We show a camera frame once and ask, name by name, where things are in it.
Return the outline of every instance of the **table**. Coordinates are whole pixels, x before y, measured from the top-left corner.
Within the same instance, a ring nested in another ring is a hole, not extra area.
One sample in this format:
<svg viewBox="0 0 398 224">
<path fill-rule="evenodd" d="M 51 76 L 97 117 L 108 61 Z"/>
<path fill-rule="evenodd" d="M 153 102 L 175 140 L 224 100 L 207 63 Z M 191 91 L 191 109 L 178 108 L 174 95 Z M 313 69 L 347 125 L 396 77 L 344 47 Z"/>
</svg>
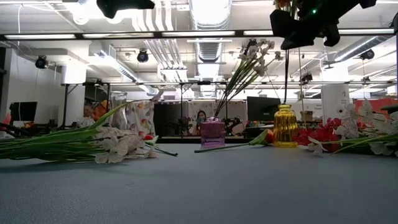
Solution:
<svg viewBox="0 0 398 224">
<path fill-rule="evenodd" d="M 0 161 L 0 223 L 397 223 L 397 158 L 240 147 L 122 164 Z"/>
</svg>

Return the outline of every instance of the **ceiling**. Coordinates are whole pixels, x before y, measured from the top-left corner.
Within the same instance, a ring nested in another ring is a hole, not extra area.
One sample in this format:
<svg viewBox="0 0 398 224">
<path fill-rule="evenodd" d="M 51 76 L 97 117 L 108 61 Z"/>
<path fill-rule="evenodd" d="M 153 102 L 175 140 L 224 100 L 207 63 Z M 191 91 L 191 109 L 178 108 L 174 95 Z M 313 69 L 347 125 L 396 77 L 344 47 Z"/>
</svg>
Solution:
<svg viewBox="0 0 398 224">
<path fill-rule="evenodd" d="M 131 25 L 131 19 L 125 18 L 119 24 L 110 24 L 105 19 L 90 19 L 85 25 L 79 26 L 73 22 L 73 15 L 69 11 L 64 11 L 63 4 L 50 4 L 50 6 L 40 4 L 28 4 L 23 1 L 21 4 L 2 4 L 0 1 L 0 33 L 49 33 L 49 32 L 113 32 L 113 31 L 135 31 Z M 234 0 L 231 8 L 230 29 L 270 29 L 269 14 L 274 10 L 273 1 L 245 1 Z M 172 22 L 175 30 L 190 30 L 189 11 L 181 10 L 188 5 L 187 0 L 172 0 Z M 340 19 L 339 28 L 380 28 L 388 27 L 394 15 L 397 13 L 398 0 L 378 1 L 376 6 L 369 9 L 361 9 L 359 6 L 351 10 Z M 340 42 L 334 47 L 324 47 L 323 40 L 317 39 L 314 46 L 302 47 L 299 50 L 290 51 L 289 73 L 294 74 L 300 64 L 305 65 L 321 52 L 338 52 L 351 45 L 362 37 L 342 37 Z M 236 69 L 238 55 L 241 46 L 248 41 L 245 38 L 234 38 L 232 42 L 224 44 L 221 61 L 225 64 L 220 65 L 219 74 L 228 79 Z M 269 40 L 275 41 L 275 49 L 280 50 L 279 46 L 283 39 L 272 37 Z M 146 63 L 139 63 L 136 59 L 139 49 L 146 48 L 143 40 L 96 40 L 102 46 L 112 45 L 117 51 L 118 60 L 124 62 L 132 71 L 135 71 L 140 79 L 145 82 L 161 81 L 157 75 L 158 63 L 149 52 L 149 60 Z M 88 66 L 88 77 L 102 78 L 114 82 L 121 81 L 121 75 L 115 69 L 103 65 L 94 56 L 88 55 L 88 46 L 92 44 L 89 40 L 65 40 L 65 41 L 29 41 L 21 42 L 23 46 L 31 49 L 68 49 L 78 55 Z M 187 77 L 193 78 L 197 74 L 195 62 L 197 57 L 193 44 L 187 43 L 187 39 L 177 39 L 179 52 L 183 63 L 187 67 Z M 349 70 L 350 80 L 360 80 L 364 74 L 376 72 L 378 70 L 391 67 L 396 64 L 396 39 L 392 38 L 381 45 L 372 48 L 376 56 L 372 60 L 365 60 L 365 66 L 360 59 L 349 59 L 345 62 Z M 266 60 L 271 61 L 273 53 L 267 56 Z M 314 80 L 320 80 L 320 67 L 315 67 L 312 71 Z M 268 67 L 268 74 L 272 81 L 280 82 L 284 80 L 284 61 L 273 62 Z M 396 72 L 375 78 L 375 80 L 390 80 L 396 78 Z"/>
</svg>

